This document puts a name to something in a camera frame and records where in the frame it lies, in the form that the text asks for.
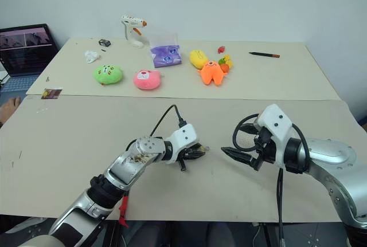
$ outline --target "laptop screen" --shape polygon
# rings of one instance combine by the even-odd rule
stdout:
[[[46,24],[0,29],[0,61],[10,76],[41,74],[57,51]]]

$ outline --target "pink plush toy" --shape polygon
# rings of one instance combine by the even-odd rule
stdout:
[[[132,80],[140,89],[155,89],[161,84],[161,73],[155,70],[142,69]]]

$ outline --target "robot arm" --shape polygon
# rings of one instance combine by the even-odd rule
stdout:
[[[255,170],[259,170],[266,161],[289,172],[311,175],[328,190],[352,246],[359,246],[356,238],[366,240],[367,165],[358,161],[352,147],[331,139],[306,141],[298,127],[275,104],[261,114],[249,117],[239,123],[233,134],[233,144],[237,149],[224,147],[222,150]],[[253,123],[245,123],[255,117]],[[239,147],[235,140],[238,130],[256,135],[255,145]],[[259,156],[254,158],[244,153],[248,151],[256,151]]]
[[[91,179],[91,187],[51,227],[49,235],[52,238],[36,237],[22,246],[57,246],[61,243],[65,247],[90,246],[101,230],[101,222],[148,165],[162,160],[174,163],[180,158],[181,151],[197,143],[198,136],[191,124],[184,125],[165,140],[151,136],[138,138],[103,174]]]

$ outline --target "plush toy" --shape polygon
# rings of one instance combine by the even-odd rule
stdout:
[[[202,50],[192,50],[189,55],[189,60],[197,69],[202,69],[205,63],[209,61]]]
[[[181,63],[178,45],[165,45],[150,50],[155,68],[178,65]]]
[[[222,71],[219,64],[214,61],[208,61],[201,70],[198,70],[204,84],[209,85],[213,80],[215,85],[221,85],[224,76],[227,74]]]
[[[140,70],[132,80],[140,89],[155,89],[161,84],[161,73],[155,70]]]
[[[220,65],[226,64],[228,65],[229,68],[233,67],[233,61],[230,55],[224,55],[224,57],[218,61],[218,64]]]
[[[122,71],[118,66],[101,65],[94,70],[94,78],[101,85],[113,84],[122,79]]]

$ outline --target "small toy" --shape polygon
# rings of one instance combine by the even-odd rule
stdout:
[[[212,80],[215,85],[221,85],[224,76],[227,74],[214,61],[208,61],[201,70],[198,70],[198,73],[200,73],[201,79],[206,85],[209,85]]]
[[[233,61],[232,61],[230,55],[224,55],[224,57],[218,61],[218,64],[220,64],[220,65],[227,64],[229,66],[229,68],[233,67]]]
[[[94,78],[101,85],[113,84],[122,79],[122,71],[118,66],[101,65],[94,70]]]
[[[105,46],[107,48],[111,45],[111,42],[109,40],[106,40],[106,39],[101,39],[101,40],[98,41],[98,44],[101,45],[101,46]]]
[[[138,40],[136,40],[133,35],[132,31],[135,31],[138,35],[142,35],[142,33],[137,28],[143,28],[147,25],[147,22],[143,19],[134,18],[129,15],[124,15],[121,17],[121,22],[125,26],[125,38],[129,43],[136,46],[137,48],[142,48],[144,44]]]
[[[161,73],[156,70],[142,69],[132,80],[140,89],[155,89],[161,84]]]
[[[224,73],[228,73],[229,72],[229,66],[227,64],[221,64],[219,65],[220,69],[224,72]]]
[[[179,45],[164,45],[150,49],[154,67],[161,68],[180,64],[181,56],[178,50]]]
[[[224,52],[224,50],[225,50],[225,47],[224,47],[224,46],[220,46],[220,47],[218,48],[218,54],[223,53],[223,52]]]
[[[189,60],[197,69],[202,69],[205,63],[209,61],[202,50],[192,50],[189,55]]]

